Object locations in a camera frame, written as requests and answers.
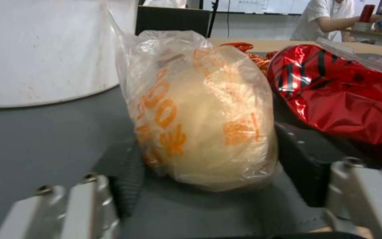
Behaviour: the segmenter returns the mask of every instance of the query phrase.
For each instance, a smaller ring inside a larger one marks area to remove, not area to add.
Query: white container
[[[0,107],[73,100],[118,85],[108,4],[135,33],[137,0],[0,0]]]
[[[357,22],[353,24],[352,26],[353,30],[362,31],[362,32],[370,32],[371,28],[372,28],[372,23]]]

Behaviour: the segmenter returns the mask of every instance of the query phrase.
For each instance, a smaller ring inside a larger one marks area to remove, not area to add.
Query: cable
[[[209,30],[207,32],[207,38],[210,38],[210,36],[212,35],[213,23],[215,22],[215,16],[216,16],[218,5],[219,5],[219,0],[212,2],[213,12],[212,12],[212,17],[210,19]]]
[[[228,36],[226,38],[229,38],[229,7],[231,5],[231,0],[228,2],[228,12],[226,13],[226,24],[228,26]]]

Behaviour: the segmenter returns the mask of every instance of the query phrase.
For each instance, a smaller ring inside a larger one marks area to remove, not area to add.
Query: red foil bag
[[[382,162],[382,72],[315,45],[295,45],[274,56],[267,78],[301,121],[359,142]]]

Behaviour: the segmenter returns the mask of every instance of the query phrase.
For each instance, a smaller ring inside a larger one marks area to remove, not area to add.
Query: metal bolt
[[[362,162],[362,159],[360,159],[360,158],[346,156],[346,157],[343,157],[342,160],[344,162],[344,165],[346,167],[349,167],[349,168],[353,168],[353,167],[363,168],[363,167],[365,167],[365,164]]]
[[[87,175],[85,175],[84,179],[82,180],[82,183],[90,183],[97,181],[98,174],[91,172]]]
[[[52,192],[53,192],[53,187],[52,186],[44,185],[44,186],[40,186],[36,190],[36,195],[43,196],[43,195],[51,194]]]

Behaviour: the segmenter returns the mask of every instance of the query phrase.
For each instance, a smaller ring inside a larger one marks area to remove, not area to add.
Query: gray surface
[[[0,110],[0,224],[13,202],[46,183],[74,186],[112,143],[131,139],[119,88],[68,103]],[[325,225],[320,214],[305,206],[284,174],[262,191],[222,194],[150,176],[122,238],[307,231]]]

